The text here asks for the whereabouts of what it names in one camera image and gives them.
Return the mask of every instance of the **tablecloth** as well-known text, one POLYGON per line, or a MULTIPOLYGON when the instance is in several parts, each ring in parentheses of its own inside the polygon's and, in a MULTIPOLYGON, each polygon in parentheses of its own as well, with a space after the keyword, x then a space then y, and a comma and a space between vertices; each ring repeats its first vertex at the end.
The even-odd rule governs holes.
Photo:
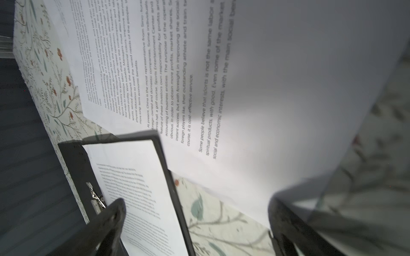
MULTIPOLYGON (((43 1, 17 0, 14 55, 88 222, 57 144, 98 137, 107 131, 83 116, 78 92, 81 85, 71 76, 67 54, 75 53, 65 52, 61 47, 43 1)), ((310 225, 348 254, 410 254, 406 244, 410 238, 406 224, 410 216, 409 83, 410 64, 404 58, 364 120, 310 218, 310 225)), ((174 178, 198 255, 274 255, 264 226, 188 180, 174 178)), ((315 179, 309 180, 299 189, 314 183, 315 179)), ((295 193, 296 205, 303 206, 304 201, 313 199, 300 195, 295 193)))

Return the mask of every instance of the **table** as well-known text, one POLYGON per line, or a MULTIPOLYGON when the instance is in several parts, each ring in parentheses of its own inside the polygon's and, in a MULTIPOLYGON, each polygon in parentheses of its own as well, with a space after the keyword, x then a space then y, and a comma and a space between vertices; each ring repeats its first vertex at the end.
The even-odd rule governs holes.
MULTIPOLYGON (((57 144, 108 132, 83 116, 80 85, 72 79, 67 54, 75 53, 61 47, 43 1, 17 0, 14 55, 88 222, 57 144)), ((410 64, 404 58, 310 218, 311 226, 349 255, 410 254, 409 83, 410 64)), ((174 178, 198 255, 274 255, 268 229, 188 180, 174 178)), ((314 181, 301 188, 314 186, 314 181)), ((295 194, 294 203, 309 199, 295 194)))

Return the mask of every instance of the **teal leaf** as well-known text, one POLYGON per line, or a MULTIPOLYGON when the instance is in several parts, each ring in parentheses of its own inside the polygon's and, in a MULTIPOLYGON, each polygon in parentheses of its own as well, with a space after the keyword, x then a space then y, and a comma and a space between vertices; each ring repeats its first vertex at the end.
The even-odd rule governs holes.
POLYGON ((199 195, 199 198, 193 202, 191 206, 192 216, 197 218, 197 220, 202 220, 204 215, 204 206, 202 202, 202 196, 199 195))
POLYGON ((36 54, 37 60, 40 61, 39 55, 37 54, 37 51, 36 51, 36 50, 34 50, 34 53, 36 54))
POLYGON ((33 0, 30 0, 30 6, 31 6, 31 10, 33 11, 33 14, 34 14, 34 18, 37 21, 37 16, 36 16, 36 11, 34 10, 33 0))
POLYGON ((63 127, 63 131, 64 131, 64 133, 66 134, 66 136, 68 137, 67 132, 66 132, 66 129, 64 128, 64 125, 62 125, 61 127, 63 127))
POLYGON ((214 243, 209 242, 209 246, 212 247, 212 249, 214 249, 219 254, 219 256, 226 256, 226 254, 214 243))

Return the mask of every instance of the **paper sheet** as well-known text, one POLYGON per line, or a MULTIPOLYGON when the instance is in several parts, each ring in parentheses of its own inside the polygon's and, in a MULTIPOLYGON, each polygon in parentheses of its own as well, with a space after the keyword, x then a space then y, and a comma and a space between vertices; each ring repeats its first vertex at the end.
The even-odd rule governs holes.
POLYGON ((123 198, 130 256, 188 256, 164 171, 150 140, 84 145, 107 204, 123 198))
POLYGON ((267 227, 274 193, 337 167, 410 34, 407 0, 44 2, 84 116, 158 130, 171 171, 267 227))

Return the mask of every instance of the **large paper sheet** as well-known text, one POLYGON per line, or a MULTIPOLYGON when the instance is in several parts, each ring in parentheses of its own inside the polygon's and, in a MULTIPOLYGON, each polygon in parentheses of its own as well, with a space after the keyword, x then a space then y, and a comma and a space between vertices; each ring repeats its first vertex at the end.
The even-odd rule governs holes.
POLYGON ((84 145, 107 204, 123 198, 130 256, 188 256, 164 171, 150 140, 84 145))
POLYGON ((410 34, 407 0, 44 2, 84 116, 156 129, 170 170, 266 226, 336 168, 410 34))

